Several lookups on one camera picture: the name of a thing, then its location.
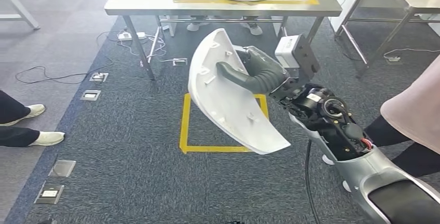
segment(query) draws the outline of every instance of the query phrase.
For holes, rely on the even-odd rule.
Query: person's foot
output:
[[[22,119],[29,119],[29,118],[36,117],[36,116],[42,114],[44,112],[44,110],[46,110],[46,108],[42,104],[30,105],[30,106],[27,106],[27,108],[29,108],[31,110],[31,112],[28,115],[24,116],[21,119],[14,120],[14,121],[11,121],[6,124],[0,124],[0,127],[9,127],[11,125],[18,123]]]
[[[251,34],[254,36],[259,36],[263,34],[263,30],[256,23],[240,23],[240,24],[246,29],[249,29],[251,31]]]
[[[328,158],[326,155],[322,155],[322,161],[328,165],[335,165],[335,162],[330,160],[330,158]]]
[[[208,25],[209,23],[190,23],[186,29],[189,31],[198,31],[201,26]]]
[[[31,143],[31,145],[51,146],[56,145],[64,140],[64,132],[40,132],[37,140]]]
[[[348,191],[348,192],[351,193],[351,190],[350,190],[350,187],[348,186],[347,181],[343,181],[343,182],[342,182],[342,186],[344,187],[344,189],[345,189],[346,191]]]

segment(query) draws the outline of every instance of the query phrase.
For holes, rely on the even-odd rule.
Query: yellow tape square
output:
[[[259,2],[236,2],[231,0],[173,0],[174,3],[182,4],[248,4],[248,5],[258,5],[258,4],[282,4],[282,5],[318,5],[318,0],[265,0]]]
[[[267,108],[267,100],[264,94],[254,94],[258,99],[261,110],[266,118],[269,118],[269,111]],[[189,111],[191,108],[191,96],[189,93],[185,94],[183,99],[182,125],[180,130],[179,148],[184,154],[188,152],[250,152],[244,146],[193,146],[188,145],[189,132]]]

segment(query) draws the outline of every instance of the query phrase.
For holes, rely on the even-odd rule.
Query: pink shirt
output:
[[[380,112],[399,132],[440,154],[440,56]]]

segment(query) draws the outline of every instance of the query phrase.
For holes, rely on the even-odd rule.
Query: black leggings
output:
[[[31,110],[0,90],[0,124],[28,115]],[[37,140],[40,132],[29,128],[0,127],[0,146],[25,147]]]
[[[392,127],[382,115],[365,128],[365,132],[378,147],[411,140]],[[414,177],[440,172],[440,155],[418,143],[409,146],[392,161]]]

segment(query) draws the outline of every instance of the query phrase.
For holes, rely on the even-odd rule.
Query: white plastic shell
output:
[[[247,89],[217,74],[216,63],[227,62],[247,74],[224,29],[203,39],[192,57],[189,94],[200,110],[220,129],[258,154],[268,154],[290,143],[273,127]]]

